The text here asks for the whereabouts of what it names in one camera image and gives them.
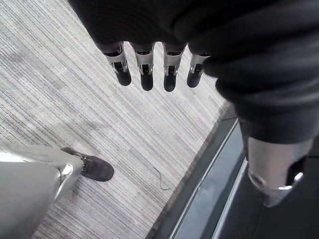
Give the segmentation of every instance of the gray carpet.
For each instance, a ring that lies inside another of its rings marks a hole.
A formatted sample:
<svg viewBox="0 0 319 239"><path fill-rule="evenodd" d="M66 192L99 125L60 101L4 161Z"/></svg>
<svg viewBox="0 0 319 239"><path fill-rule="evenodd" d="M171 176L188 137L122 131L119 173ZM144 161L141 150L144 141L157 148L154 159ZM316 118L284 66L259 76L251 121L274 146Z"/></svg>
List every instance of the gray carpet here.
<svg viewBox="0 0 319 239"><path fill-rule="evenodd" d="M122 87L65 0L0 1L0 141L71 146L115 168L107 183L78 180L35 239L144 238L226 109L213 79L187 86L188 50L171 93L160 44L150 92L126 52Z"/></svg>

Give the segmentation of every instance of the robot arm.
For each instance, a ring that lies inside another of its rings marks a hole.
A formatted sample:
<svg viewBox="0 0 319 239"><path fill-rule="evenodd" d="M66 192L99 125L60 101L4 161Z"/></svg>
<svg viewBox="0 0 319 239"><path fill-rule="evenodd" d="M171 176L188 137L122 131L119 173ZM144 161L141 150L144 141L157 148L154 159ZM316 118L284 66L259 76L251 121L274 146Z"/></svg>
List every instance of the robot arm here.
<svg viewBox="0 0 319 239"><path fill-rule="evenodd" d="M302 179L319 133L319 1L69 2L97 46L129 41L136 50L163 42L167 91L175 87L180 46L189 43L194 56L187 83L195 87L203 70L218 78L218 91L240 120L249 176L266 206L278 204ZM153 58L136 54L149 90L143 66L150 73ZM121 65L127 65L124 57Z"/></svg>

